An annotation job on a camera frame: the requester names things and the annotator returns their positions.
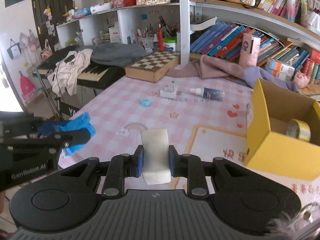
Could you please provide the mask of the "white eraser block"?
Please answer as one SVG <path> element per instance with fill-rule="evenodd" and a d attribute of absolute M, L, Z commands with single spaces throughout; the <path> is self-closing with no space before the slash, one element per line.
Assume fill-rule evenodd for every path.
<path fill-rule="evenodd" d="M 166 128 L 148 129 L 141 133 L 143 145 L 142 175 L 147 185 L 171 182 L 169 138 Z"/>

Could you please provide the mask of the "navy spray bottle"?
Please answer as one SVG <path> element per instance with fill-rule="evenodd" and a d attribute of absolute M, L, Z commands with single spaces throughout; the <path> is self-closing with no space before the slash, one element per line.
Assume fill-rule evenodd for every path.
<path fill-rule="evenodd" d="M 215 100 L 215 101 L 222 101 L 225 93 L 222 90 L 217 90 L 217 89 L 211 89 L 211 88 L 191 88 L 189 91 L 192 94 L 201 96 L 204 99 L 209 99 L 209 100 Z"/>

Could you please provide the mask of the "yellow tape roll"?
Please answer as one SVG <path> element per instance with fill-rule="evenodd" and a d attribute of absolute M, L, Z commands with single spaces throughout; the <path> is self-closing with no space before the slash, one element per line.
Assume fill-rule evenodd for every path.
<path fill-rule="evenodd" d="M 291 119 L 288 123 L 286 135 L 298 140 L 309 142 L 311 139 L 311 130 L 306 122 Z"/>

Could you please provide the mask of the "small light blue wrapper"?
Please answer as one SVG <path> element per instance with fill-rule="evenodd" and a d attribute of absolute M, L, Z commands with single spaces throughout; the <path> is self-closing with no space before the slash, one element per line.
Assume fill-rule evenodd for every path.
<path fill-rule="evenodd" d="M 143 99 L 139 101 L 143 107 L 149 107 L 151 105 L 151 101 L 148 99 Z"/>

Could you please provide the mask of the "white red power adapter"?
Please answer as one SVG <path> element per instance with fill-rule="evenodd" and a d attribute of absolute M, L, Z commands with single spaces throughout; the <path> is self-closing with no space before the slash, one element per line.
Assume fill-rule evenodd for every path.
<path fill-rule="evenodd" d="M 170 81 L 169 83 L 166 83 L 163 89 L 159 91 L 159 96 L 166 99 L 177 99 L 177 96 L 181 95 L 179 90 L 181 84 L 181 81 Z"/>

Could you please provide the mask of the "white shirt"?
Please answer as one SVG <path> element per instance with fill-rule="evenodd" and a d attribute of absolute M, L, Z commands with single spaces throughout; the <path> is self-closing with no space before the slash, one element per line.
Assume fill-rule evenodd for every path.
<path fill-rule="evenodd" d="M 77 91 L 77 78 L 90 64 L 92 49 L 70 51 L 67 56 L 56 63 L 56 68 L 47 79 L 52 91 L 61 96 L 65 90 L 69 95 L 75 95 Z"/>

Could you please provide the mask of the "yellow cardboard box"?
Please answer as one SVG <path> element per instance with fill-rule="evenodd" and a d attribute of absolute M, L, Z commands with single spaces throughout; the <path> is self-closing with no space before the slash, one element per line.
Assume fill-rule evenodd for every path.
<path fill-rule="evenodd" d="M 291 119 L 306 122 L 309 142 L 286 135 Z M 245 166 L 301 180 L 319 177 L 319 103 L 258 79 L 247 110 Z"/>

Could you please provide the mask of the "black keyboard piano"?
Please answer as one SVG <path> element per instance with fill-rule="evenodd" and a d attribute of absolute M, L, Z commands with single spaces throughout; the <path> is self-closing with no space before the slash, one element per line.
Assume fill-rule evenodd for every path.
<path fill-rule="evenodd" d="M 78 46 L 68 46 L 53 53 L 48 59 L 44 60 L 37 70 L 42 79 L 47 79 L 47 76 L 52 72 L 56 63 L 64 59 L 67 54 Z M 78 76 L 77 84 L 92 89 L 105 90 L 113 83 L 118 81 L 125 75 L 125 70 L 118 66 L 107 66 L 93 61 L 85 68 Z"/>

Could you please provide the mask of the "wooden chess board box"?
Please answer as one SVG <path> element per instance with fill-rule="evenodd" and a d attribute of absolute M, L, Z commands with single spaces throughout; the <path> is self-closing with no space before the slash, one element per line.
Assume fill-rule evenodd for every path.
<path fill-rule="evenodd" d="M 125 67 L 127 77 L 157 83 L 167 72 L 180 64 L 180 53 L 156 51 Z"/>

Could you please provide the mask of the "pink purple cloth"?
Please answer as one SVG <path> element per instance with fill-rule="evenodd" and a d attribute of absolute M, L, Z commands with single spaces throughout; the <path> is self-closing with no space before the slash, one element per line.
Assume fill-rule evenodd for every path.
<path fill-rule="evenodd" d="M 190 61 L 181 69 L 172 68 L 167 72 L 169 77 L 199 77 L 201 79 L 211 79 L 223 77 L 229 81 L 247 85 L 254 88 L 257 79 L 270 81 L 281 88 L 293 92 L 299 92 L 298 86 L 292 81 L 283 81 L 266 70 L 256 66 L 241 66 L 237 63 L 227 62 L 216 57 L 207 55 L 200 59 Z"/>

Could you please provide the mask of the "grey cloth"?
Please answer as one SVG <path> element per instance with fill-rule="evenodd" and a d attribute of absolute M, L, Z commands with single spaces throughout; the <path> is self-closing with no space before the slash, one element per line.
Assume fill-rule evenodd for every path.
<path fill-rule="evenodd" d="M 103 43 L 76 48 L 75 51 L 91 49 L 91 61 L 106 66 L 126 67 L 147 55 L 138 44 Z"/>

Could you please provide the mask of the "pen holder cup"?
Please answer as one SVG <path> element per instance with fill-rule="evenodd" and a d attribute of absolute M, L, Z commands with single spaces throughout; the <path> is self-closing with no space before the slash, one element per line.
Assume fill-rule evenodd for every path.
<path fill-rule="evenodd" d="M 138 37 L 138 43 L 144 48 L 154 48 L 153 37 Z"/>

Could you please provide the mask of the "white green jar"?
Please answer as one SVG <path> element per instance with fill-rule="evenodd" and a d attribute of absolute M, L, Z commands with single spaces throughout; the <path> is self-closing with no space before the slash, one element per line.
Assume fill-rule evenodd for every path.
<path fill-rule="evenodd" d="M 177 51 L 177 37 L 164 37 L 163 47 L 165 51 Z"/>

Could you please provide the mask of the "orange blue white box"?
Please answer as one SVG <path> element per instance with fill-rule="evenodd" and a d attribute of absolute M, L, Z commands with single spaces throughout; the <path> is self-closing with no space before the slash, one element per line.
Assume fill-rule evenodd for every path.
<path fill-rule="evenodd" d="M 283 81 L 291 81 L 295 73 L 295 68 L 292 66 L 272 58 L 268 58 L 265 70 Z"/>

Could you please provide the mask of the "pink cartoon box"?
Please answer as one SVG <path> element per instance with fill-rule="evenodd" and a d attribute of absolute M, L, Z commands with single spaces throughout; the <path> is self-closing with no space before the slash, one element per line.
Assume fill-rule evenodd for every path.
<path fill-rule="evenodd" d="M 244 34 L 240 50 L 239 65 L 243 67 L 256 66 L 260 50 L 261 38 Z"/>

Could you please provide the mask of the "white bookshelf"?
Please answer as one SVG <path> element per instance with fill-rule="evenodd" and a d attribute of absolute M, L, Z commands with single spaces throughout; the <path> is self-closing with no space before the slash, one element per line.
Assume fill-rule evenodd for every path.
<path fill-rule="evenodd" d="M 284 41 L 295 45 L 306 44 L 319 50 L 319 35 L 303 26 L 280 16 L 260 9 L 247 9 L 242 5 L 215 0 L 180 0 L 178 3 L 159 5 L 135 5 L 97 12 L 78 20 L 73 20 L 56 28 L 61 47 L 76 38 L 79 31 L 84 45 L 92 45 L 93 39 L 99 37 L 100 31 L 106 29 L 105 19 L 118 22 L 119 39 L 127 44 L 130 38 L 137 37 L 137 31 L 145 27 L 159 27 L 159 16 L 170 25 L 178 25 L 181 38 L 178 43 L 181 51 L 181 62 L 187 63 L 190 56 L 190 23 L 204 21 L 214 16 L 220 21 L 235 22 L 260 29 L 273 34 Z"/>

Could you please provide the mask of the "pink pig toy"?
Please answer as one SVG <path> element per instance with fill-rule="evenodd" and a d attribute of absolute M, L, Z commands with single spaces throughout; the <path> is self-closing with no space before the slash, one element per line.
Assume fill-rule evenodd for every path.
<path fill-rule="evenodd" d="M 309 81 L 310 77 L 302 73 L 300 70 L 295 72 L 293 82 L 299 89 L 305 88 L 309 84 Z"/>

